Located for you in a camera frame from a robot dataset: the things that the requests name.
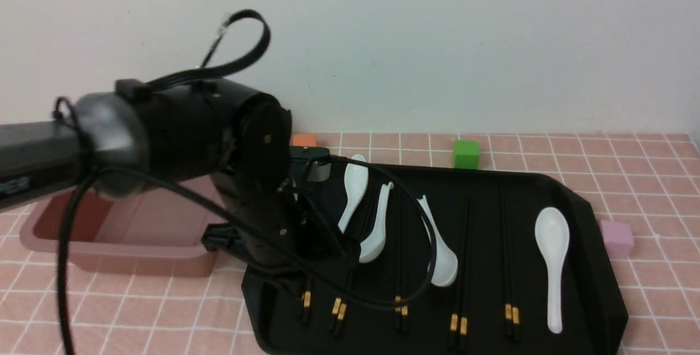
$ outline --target green cube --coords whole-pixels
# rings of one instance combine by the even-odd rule
[[[461,170],[478,170],[479,168],[479,142],[454,141],[452,152],[453,167]]]

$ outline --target tabletop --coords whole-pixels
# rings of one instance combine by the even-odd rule
[[[620,354],[700,354],[700,154],[688,135],[632,133],[318,133],[318,144],[377,163],[452,166],[455,139],[476,140],[480,168],[545,173],[598,219],[630,224],[635,246],[611,260],[630,319]],[[62,353],[55,256],[25,250],[32,205],[0,214],[0,353]],[[243,302],[245,265],[220,255],[206,278],[70,267],[77,353],[256,355]]]

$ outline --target pink cube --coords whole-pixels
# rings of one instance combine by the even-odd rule
[[[603,233],[603,242],[605,249],[608,250],[608,257],[613,259],[627,258],[634,246],[632,229],[629,225],[600,220],[600,231]]]

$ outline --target black plastic tray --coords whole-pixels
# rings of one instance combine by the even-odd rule
[[[617,353],[628,314],[587,201],[552,178],[534,173],[383,166],[415,193],[427,195],[436,225],[456,253],[464,241],[466,201],[471,200],[468,353]],[[340,218],[347,201],[344,172],[344,165],[334,165],[330,178],[317,188],[318,196],[335,220]],[[370,171],[367,193],[353,215],[347,235],[359,237],[363,219],[369,220],[370,225],[374,223],[378,189],[386,182],[387,179]],[[509,340],[504,331],[501,191],[507,199],[506,216],[515,261],[513,277],[520,300],[522,340],[518,343]],[[564,328],[560,335],[553,335],[547,328],[547,271],[534,237],[535,219],[547,206],[562,211],[571,233],[562,278]],[[383,300],[394,299],[399,225],[403,225],[403,238],[407,238],[412,250],[405,255],[407,283],[411,290],[418,286],[427,268],[428,238],[416,209],[395,187],[388,201],[387,245],[377,260],[357,268],[355,291]],[[346,277],[342,271],[328,273],[339,283]],[[263,350],[279,355],[457,353],[447,345],[456,290],[456,283],[448,288],[432,286],[413,303],[407,334],[395,330],[394,313],[348,304],[343,330],[340,336],[333,337],[328,328],[336,296],[320,283],[313,286],[310,321],[304,326],[298,317],[299,299],[252,275],[246,275],[243,280],[255,338]]]

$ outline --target white spoon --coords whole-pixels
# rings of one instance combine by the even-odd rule
[[[567,219],[553,207],[540,211],[535,223],[535,240],[547,264],[547,326],[552,333],[561,333],[562,270],[567,257],[569,229]]]
[[[380,198],[377,201],[377,216],[375,217],[375,227],[367,238],[360,243],[360,263],[370,263],[377,259],[384,250],[387,242],[387,203],[389,191],[393,188],[393,183],[382,185]]]
[[[360,154],[353,155],[352,159],[366,162],[364,156]],[[343,215],[340,216],[340,220],[338,221],[340,232],[345,233],[345,229],[348,228],[350,218],[352,218],[362,197],[365,196],[369,178],[370,174],[365,166],[348,164],[345,167],[345,193],[348,196],[348,204],[345,205],[345,211],[343,211]]]
[[[457,260],[457,255],[455,255],[450,248],[447,247],[445,241],[442,240],[442,236],[438,232],[438,228],[435,226],[435,218],[430,212],[430,206],[428,206],[428,198],[423,195],[423,198],[418,200],[418,203],[423,206],[423,210],[430,219],[430,225],[433,226],[435,231],[435,246],[437,247],[437,258],[435,260],[435,271],[433,272],[433,278],[430,280],[435,286],[450,286],[457,278],[457,266],[459,264]],[[425,225],[425,231],[428,232],[428,224],[423,220],[423,225]]]

